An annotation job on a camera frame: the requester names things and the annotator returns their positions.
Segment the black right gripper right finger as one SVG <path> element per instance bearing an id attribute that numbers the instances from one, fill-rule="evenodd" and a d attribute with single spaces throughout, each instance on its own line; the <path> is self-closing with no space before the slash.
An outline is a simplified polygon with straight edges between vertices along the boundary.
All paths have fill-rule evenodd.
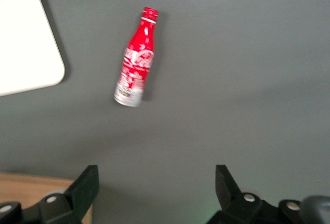
<path id="1" fill-rule="evenodd" d="M 221 210 L 214 214 L 214 223 L 303 223 L 299 201 L 285 199 L 273 206 L 243 192 L 225 165 L 216 166 L 215 189 Z"/>

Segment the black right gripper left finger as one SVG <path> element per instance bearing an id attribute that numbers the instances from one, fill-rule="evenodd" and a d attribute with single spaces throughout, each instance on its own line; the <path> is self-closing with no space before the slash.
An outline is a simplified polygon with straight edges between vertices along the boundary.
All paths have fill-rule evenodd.
<path id="1" fill-rule="evenodd" d="M 89 165 L 64 191 L 23 209 L 20 202 L 1 203 L 1 223 L 82 223 L 100 190 L 97 165 Z"/>

